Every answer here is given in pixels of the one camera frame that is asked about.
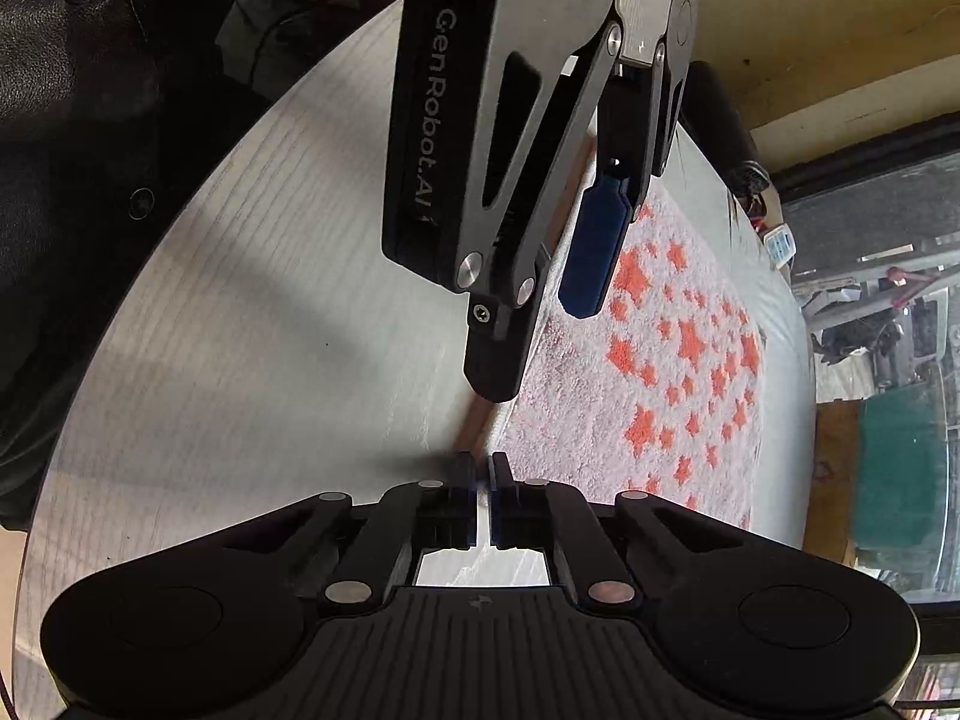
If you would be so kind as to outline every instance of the pink towel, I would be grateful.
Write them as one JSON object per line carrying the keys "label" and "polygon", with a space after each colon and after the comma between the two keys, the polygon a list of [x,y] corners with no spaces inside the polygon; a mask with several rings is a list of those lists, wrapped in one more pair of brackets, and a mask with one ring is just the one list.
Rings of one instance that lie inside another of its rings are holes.
{"label": "pink towel", "polygon": [[573,319],[555,278],[548,290],[520,395],[491,442],[517,479],[577,485],[598,502],[647,490],[748,527],[760,332],[661,182],[601,314]]}

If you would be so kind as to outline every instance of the round table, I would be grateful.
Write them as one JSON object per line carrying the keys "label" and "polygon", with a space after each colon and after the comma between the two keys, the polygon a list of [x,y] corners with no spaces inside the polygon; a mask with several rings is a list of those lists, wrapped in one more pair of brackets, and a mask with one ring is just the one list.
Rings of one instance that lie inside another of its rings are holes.
{"label": "round table", "polygon": [[24,720],[64,706],[40,622],[69,584],[322,490],[377,500],[457,442],[467,297],[380,250],[399,32],[395,5],[251,129],[104,335],[27,542]]}

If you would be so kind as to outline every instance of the white wooden table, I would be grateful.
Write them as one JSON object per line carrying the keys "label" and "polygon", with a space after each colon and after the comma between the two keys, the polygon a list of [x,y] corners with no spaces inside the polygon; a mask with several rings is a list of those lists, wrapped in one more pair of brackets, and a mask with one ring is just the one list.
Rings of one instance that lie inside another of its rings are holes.
{"label": "white wooden table", "polygon": [[377,500],[453,447],[467,298],[380,251],[399,28],[395,6],[251,129],[109,327],[27,543],[24,720],[62,709],[38,636],[69,584],[319,491]]}

